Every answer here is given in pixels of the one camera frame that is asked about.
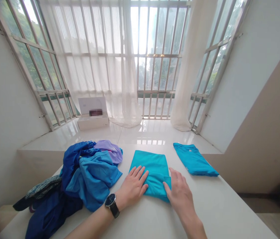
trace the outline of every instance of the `wristwatch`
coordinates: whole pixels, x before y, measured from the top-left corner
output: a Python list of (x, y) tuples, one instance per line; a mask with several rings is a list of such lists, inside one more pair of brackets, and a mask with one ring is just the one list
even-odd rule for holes
[(110, 208), (110, 210), (111, 210), (112, 215), (114, 216), (114, 218), (117, 218), (117, 217), (119, 216), (120, 212), (119, 212), (119, 209), (118, 209), (118, 207), (117, 207), (117, 205), (116, 205), (116, 195), (115, 195), (115, 194), (110, 194), (110, 195), (107, 197), (107, 199), (106, 199), (104, 205), (105, 205), (106, 207)]

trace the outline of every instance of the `pile of clothes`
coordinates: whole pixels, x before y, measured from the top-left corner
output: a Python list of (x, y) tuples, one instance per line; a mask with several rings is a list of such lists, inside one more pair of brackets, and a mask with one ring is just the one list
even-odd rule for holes
[(122, 149), (109, 140), (70, 146), (60, 174), (36, 185), (13, 205), (16, 211), (29, 207), (34, 213), (25, 238), (51, 237), (83, 204), (96, 211), (122, 175), (117, 168), (122, 154)]

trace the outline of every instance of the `watch face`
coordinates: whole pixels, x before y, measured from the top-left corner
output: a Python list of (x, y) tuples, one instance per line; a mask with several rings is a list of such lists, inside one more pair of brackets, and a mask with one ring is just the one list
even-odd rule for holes
[(111, 206), (113, 204), (113, 202), (116, 199), (116, 195), (115, 194), (110, 194), (107, 199), (106, 202), (104, 203), (106, 206)]

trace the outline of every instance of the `forearm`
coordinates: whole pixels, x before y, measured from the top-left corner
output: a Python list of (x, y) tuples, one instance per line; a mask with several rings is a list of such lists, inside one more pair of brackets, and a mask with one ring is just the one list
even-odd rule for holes
[(84, 222), (76, 227), (66, 239), (98, 238), (113, 221), (114, 217), (109, 208), (102, 205)]
[(203, 223), (195, 211), (179, 213), (179, 218), (189, 239), (207, 239)]

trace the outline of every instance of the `hand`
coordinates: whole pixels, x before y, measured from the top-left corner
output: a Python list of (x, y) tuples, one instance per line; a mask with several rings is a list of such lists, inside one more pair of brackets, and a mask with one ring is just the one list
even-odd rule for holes
[(172, 190), (170, 190), (166, 182), (163, 182), (163, 185), (172, 207), (180, 218), (187, 213), (195, 214), (193, 195), (186, 183), (186, 178), (173, 168), (169, 169), (172, 178)]
[(144, 170), (145, 167), (134, 167), (126, 176), (121, 188), (115, 193), (119, 211), (138, 202), (149, 187), (148, 184), (143, 185), (149, 174), (149, 171), (143, 174)]

